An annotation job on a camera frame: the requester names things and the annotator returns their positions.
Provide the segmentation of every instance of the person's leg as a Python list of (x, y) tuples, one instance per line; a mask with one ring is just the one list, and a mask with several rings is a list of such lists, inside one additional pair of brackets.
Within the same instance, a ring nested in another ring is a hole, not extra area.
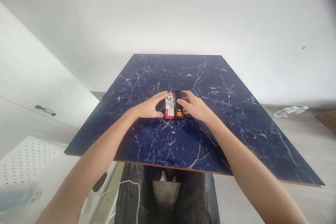
[[(140, 184), (139, 224), (157, 223), (158, 209), (153, 191), (153, 180), (160, 180), (161, 169), (126, 163), (120, 181), (131, 180)], [(119, 187), (115, 224), (135, 223), (138, 207), (138, 186), (129, 182)]]
[(213, 175), (194, 171), (177, 171), (180, 191), (173, 209), (174, 223), (219, 224), (219, 212)]

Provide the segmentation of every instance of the black orange device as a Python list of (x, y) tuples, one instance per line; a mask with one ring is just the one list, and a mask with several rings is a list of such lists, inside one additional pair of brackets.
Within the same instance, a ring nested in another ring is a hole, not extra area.
[(182, 99), (182, 93), (180, 90), (175, 91), (175, 120), (183, 119), (183, 108), (180, 104), (177, 103), (177, 99)]

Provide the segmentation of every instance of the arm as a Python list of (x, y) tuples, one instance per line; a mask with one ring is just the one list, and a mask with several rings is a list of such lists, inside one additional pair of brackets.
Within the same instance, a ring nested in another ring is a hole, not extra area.
[(191, 91), (177, 102), (194, 118), (202, 120), (216, 138), (232, 173), (247, 199), (265, 223), (308, 223), (281, 183), (264, 164)]
[(78, 223), (86, 196), (112, 163), (126, 131), (139, 117), (163, 117), (155, 110), (167, 91), (128, 110), (84, 153), (35, 224)]

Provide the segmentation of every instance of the white cable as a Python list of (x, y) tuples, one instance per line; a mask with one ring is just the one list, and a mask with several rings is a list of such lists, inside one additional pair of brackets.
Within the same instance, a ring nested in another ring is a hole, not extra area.
[(112, 217), (113, 217), (115, 214), (116, 214), (116, 212), (114, 212), (114, 213), (111, 215), (111, 218), (110, 218), (110, 219), (112, 219)]
[(139, 214), (139, 208), (140, 208), (140, 184), (139, 183), (137, 183), (137, 182), (133, 182), (133, 181), (131, 181), (131, 180), (125, 180), (125, 181), (123, 181), (123, 182), (120, 182), (120, 183), (118, 183), (118, 184), (116, 184), (114, 187), (112, 187), (112, 188), (110, 188), (110, 189), (108, 189), (106, 192), (92, 192), (91, 194), (101, 194), (102, 196), (104, 196), (104, 194), (105, 193), (107, 193), (107, 192), (109, 192), (109, 191), (111, 191), (113, 188), (115, 188), (115, 187), (117, 187), (118, 185), (120, 185), (120, 184), (122, 184), (122, 183), (125, 183), (125, 182), (131, 182), (132, 184), (135, 184), (135, 185), (137, 185), (138, 186), (138, 189), (139, 189), (139, 198), (138, 198), (138, 208), (137, 208), (137, 210), (136, 210), (136, 216), (135, 216), (135, 224), (138, 224), (138, 214)]

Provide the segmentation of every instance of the cabinet handle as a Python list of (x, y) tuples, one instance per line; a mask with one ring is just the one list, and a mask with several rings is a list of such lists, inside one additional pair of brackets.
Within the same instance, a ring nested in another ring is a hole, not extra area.
[(44, 110), (45, 112), (51, 114), (51, 116), (55, 116), (55, 115), (56, 115), (56, 113), (54, 113), (53, 111), (51, 111), (51, 110), (49, 110), (49, 109), (47, 109), (47, 108), (43, 108), (43, 107), (41, 107), (40, 105), (36, 105), (35, 108), (36, 108), (36, 109), (42, 109), (42, 110)]

